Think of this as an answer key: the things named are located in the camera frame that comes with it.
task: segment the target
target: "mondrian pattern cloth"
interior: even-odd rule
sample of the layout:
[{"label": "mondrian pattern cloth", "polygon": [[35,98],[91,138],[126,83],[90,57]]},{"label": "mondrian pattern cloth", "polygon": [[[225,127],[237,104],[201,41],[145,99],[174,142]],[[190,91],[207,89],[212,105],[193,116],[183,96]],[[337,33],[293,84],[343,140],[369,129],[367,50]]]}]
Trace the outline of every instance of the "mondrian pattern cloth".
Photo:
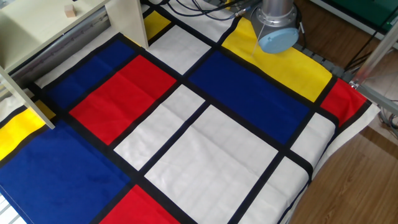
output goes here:
[{"label": "mondrian pattern cloth", "polygon": [[148,50],[109,28],[29,87],[55,129],[0,103],[2,197],[36,224],[287,223],[377,107],[295,49],[252,54],[243,18],[148,4]]}]

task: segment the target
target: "red square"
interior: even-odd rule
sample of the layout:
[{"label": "red square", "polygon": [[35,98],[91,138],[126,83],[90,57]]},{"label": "red square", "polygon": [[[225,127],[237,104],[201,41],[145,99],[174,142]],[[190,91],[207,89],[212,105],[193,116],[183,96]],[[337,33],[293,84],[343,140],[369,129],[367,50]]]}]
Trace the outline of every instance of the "red square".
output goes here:
[{"label": "red square", "polygon": [[337,79],[321,107],[335,115],[341,127],[365,102],[366,98],[363,95],[343,80]]},{"label": "red square", "polygon": [[129,193],[107,214],[100,224],[178,223],[163,207],[139,186]]},{"label": "red square", "polygon": [[138,56],[70,114],[109,145],[174,83],[174,78]]}]

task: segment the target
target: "green panel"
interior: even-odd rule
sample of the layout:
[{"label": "green panel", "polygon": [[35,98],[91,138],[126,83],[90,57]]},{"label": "green panel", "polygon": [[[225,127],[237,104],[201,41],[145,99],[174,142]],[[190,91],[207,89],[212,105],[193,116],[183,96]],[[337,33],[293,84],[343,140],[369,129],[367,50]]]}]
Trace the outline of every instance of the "green panel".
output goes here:
[{"label": "green panel", "polygon": [[[398,6],[398,0],[329,0],[329,2],[333,2],[362,18],[362,20],[367,21],[373,27],[381,26]],[[392,16],[388,23],[382,26],[385,32],[392,27],[389,22],[392,21],[395,16]]]}]

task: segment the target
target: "blue fabric patch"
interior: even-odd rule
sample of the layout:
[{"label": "blue fabric patch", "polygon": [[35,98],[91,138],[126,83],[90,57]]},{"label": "blue fabric patch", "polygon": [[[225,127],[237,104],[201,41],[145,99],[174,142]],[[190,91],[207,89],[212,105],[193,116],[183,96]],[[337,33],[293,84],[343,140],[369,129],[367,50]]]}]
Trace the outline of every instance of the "blue fabric patch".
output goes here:
[{"label": "blue fabric patch", "polygon": [[221,52],[210,56],[189,80],[282,144],[309,111]]},{"label": "blue fabric patch", "polygon": [[17,203],[34,223],[89,223],[129,181],[64,122],[38,135],[0,169],[11,205]]},{"label": "blue fabric patch", "polygon": [[116,40],[49,90],[47,94],[65,109],[132,54],[134,54],[133,49],[120,40]]}]

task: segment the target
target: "yellow fabric patch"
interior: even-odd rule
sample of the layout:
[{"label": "yellow fabric patch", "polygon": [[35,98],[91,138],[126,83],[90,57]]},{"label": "yellow fabric patch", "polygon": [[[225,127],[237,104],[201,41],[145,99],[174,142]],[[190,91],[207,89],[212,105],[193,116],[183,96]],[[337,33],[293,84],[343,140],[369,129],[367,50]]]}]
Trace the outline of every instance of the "yellow fabric patch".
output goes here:
[{"label": "yellow fabric patch", "polygon": [[13,117],[0,128],[0,160],[4,159],[22,140],[44,124],[30,109]]},{"label": "yellow fabric patch", "polygon": [[149,14],[149,16],[144,19],[145,31],[147,33],[148,40],[158,34],[169,23],[170,21],[168,19],[164,18],[156,11]]},{"label": "yellow fabric patch", "polygon": [[50,108],[48,108],[41,100],[37,100],[35,104],[48,119],[55,117],[55,113],[50,110]]},{"label": "yellow fabric patch", "polygon": [[249,20],[242,18],[224,41],[223,47],[260,68],[263,72],[312,102],[331,79],[319,63],[293,47],[279,54],[267,54],[260,46],[252,56],[257,37]]}]

